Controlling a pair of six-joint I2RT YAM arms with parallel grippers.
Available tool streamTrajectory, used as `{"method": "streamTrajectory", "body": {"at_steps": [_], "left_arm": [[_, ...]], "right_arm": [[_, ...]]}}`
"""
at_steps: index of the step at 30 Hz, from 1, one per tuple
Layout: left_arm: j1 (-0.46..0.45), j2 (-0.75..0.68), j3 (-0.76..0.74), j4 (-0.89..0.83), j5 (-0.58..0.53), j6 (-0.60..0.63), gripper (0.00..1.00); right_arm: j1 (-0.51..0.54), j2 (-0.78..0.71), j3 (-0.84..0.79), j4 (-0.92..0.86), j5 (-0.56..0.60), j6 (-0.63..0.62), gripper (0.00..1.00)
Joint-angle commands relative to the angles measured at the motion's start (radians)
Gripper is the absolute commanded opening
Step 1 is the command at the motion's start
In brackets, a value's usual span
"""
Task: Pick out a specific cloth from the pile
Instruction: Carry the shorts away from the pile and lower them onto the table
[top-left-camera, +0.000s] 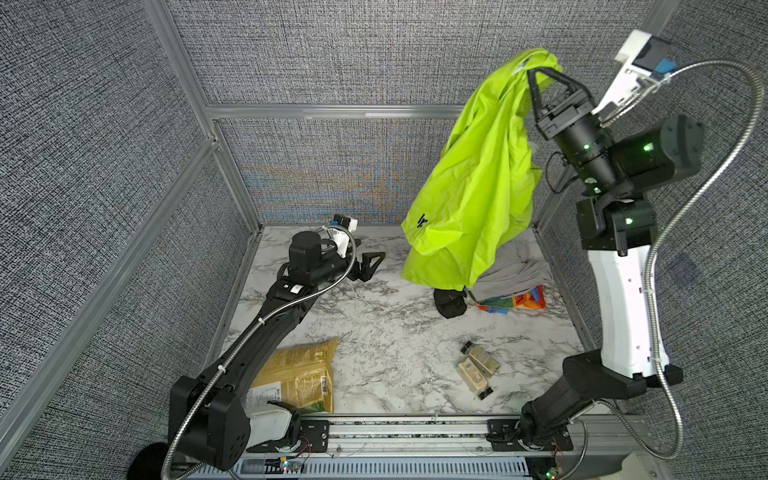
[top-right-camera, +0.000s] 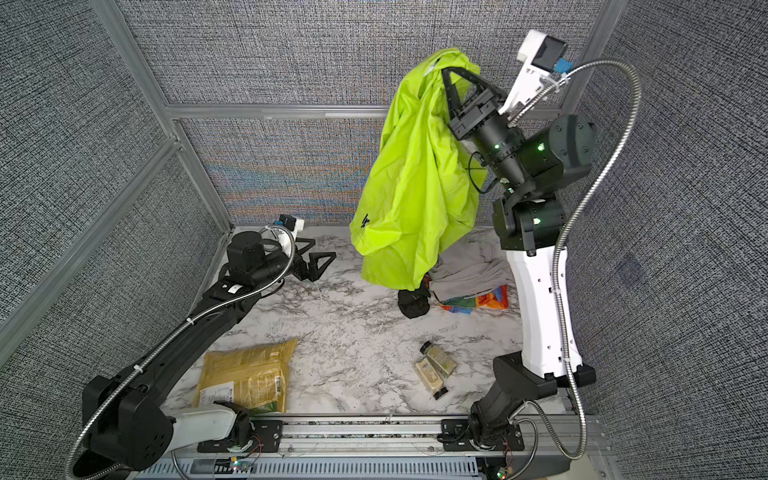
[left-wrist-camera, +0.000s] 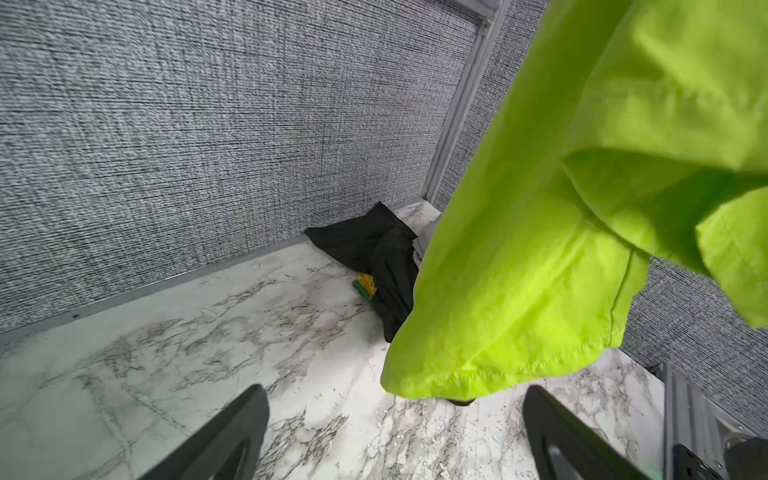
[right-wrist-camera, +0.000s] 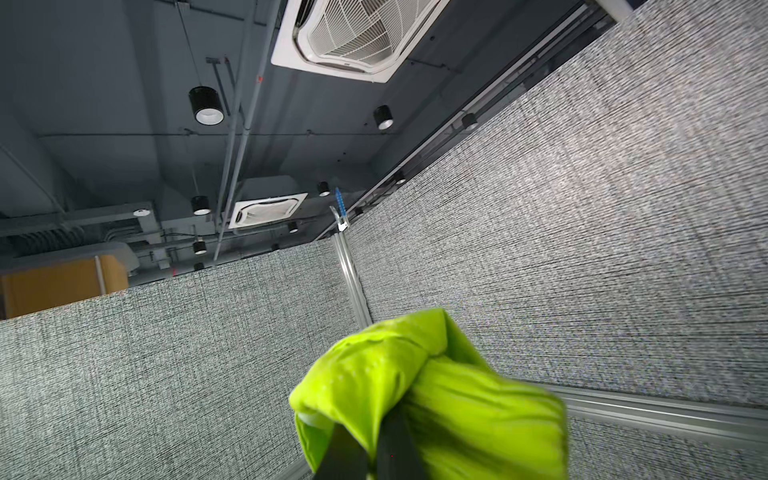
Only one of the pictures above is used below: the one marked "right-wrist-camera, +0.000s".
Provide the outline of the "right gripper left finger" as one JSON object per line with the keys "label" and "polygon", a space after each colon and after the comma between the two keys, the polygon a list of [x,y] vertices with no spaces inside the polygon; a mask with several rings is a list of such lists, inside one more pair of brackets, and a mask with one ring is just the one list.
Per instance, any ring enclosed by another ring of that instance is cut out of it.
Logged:
{"label": "right gripper left finger", "polygon": [[374,479],[367,451],[342,425],[335,424],[314,480]]}

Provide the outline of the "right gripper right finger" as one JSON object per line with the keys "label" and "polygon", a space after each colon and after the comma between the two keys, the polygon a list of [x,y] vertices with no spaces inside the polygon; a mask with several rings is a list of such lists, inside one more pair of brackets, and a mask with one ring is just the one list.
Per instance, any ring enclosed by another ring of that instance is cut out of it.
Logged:
{"label": "right gripper right finger", "polygon": [[392,408],[382,419],[376,451],[379,480],[426,480],[421,456],[400,407]]}

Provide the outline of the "neon green cloth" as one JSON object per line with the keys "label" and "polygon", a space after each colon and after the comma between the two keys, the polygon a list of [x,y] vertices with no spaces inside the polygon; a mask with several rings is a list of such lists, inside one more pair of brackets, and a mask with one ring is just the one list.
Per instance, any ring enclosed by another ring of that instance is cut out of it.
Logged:
{"label": "neon green cloth", "polygon": [[384,419],[400,409],[431,479],[568,475],[564,403],[496,373],[442,309],[378,322],[338,341],[289,403],[313,470],[336,426],[375,463]]}

